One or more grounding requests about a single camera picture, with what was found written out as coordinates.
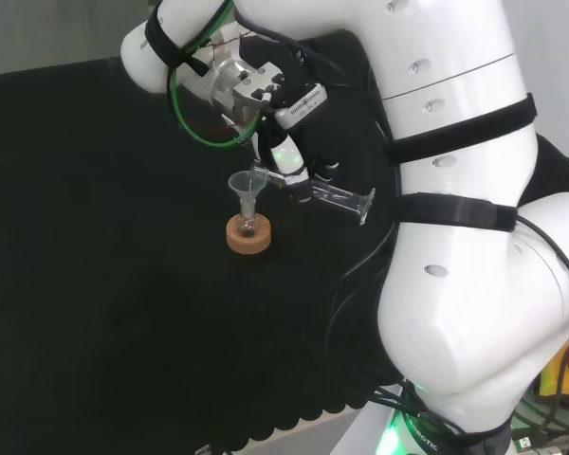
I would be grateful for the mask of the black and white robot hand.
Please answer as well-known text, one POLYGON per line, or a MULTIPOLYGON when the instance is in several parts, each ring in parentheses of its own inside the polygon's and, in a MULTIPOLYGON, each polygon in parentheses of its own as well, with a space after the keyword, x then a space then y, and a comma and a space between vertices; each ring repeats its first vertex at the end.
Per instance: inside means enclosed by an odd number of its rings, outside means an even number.
POLYGON ((268 53, 277 60, 262 68, 277 70, 275 86, 253 148, 262 166, 278 174, 292 197, 303 203, 313 197, 314 180, 329 182, 339 168, 334 154, 314 151, 308 144, 307 129, 326 110, 327 88, 306 68, 300 51, 271 45, 268 53))

